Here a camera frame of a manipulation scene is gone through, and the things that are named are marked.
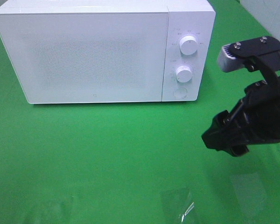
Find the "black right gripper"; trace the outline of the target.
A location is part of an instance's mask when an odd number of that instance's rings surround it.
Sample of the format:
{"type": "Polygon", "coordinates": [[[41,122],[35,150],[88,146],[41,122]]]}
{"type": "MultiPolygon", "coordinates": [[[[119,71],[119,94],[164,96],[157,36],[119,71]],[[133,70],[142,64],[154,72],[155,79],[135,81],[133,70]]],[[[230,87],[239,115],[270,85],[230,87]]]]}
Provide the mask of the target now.
{"type": "Polygon", "coordinates": [[[208,149],[240,157],[249,152],[247,145],[280,142],[280,89],[262,80],[246,87],[245,93],[230,113],[218,113],[202,134],[208,149]]]}

